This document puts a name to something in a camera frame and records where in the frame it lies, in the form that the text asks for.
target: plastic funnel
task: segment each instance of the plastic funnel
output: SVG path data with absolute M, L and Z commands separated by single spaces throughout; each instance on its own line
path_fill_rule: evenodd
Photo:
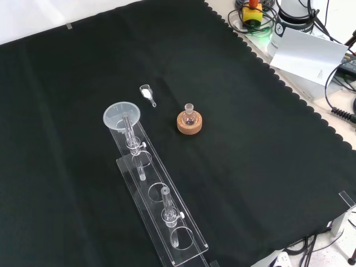
M 125 124 L 122 119 L 122 115 L 127 113 L 132 126 L 135 125 L 140 119 L 140 110 L 139 108 L 130 102 L 119 102 L 111 105 L 104 112 L 103 120 L 107 127 L 110 129 L 126 132 Z

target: white paper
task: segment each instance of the white paper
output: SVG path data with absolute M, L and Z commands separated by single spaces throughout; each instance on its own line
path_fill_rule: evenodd
M 271 65 L 325 85 L 346 51 L 347 46 L 343 44 L 286 28 Z

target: black connector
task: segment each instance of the black connector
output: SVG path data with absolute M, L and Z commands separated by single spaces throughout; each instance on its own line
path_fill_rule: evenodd
M 349 112 L 343 111 L 336 107 L 332 108 L 332 113 L 340 116 L 341 118 L 345 118 L 346 120 L 348 120 L 352 123 L 356 123 L 356 115 L 355 114 L 351 114 Z

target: small glass flask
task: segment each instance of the small glass flask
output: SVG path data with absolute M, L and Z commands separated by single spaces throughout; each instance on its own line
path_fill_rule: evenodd
M 182 116 L 182 121 L 186 125 L 194 125 L 198 122 L 198 116 L 194 111 L 193 104 L 186 104 L 184 106 L 185 112 Z

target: circular hole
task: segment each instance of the circular hole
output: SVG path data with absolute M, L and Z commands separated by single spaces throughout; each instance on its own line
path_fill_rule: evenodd
M 170 241 L 175 249 L 188 249 L 194 241 L 193 232 L 185 226 L 177 227 L 171 233 Z
M 151 164 L 152 156 L 148 151 L 141 150 L 138 155 L 132 156 L 132 163 L 135 167 L 146 167 Z
M 153 202 L 162 202 L 162 195 L 161 195 L 161 189 L 162 187 L 167 186 L 163 182 L 157 182 L 153 185 L 150 186 L 149 188 L 149 198 Z

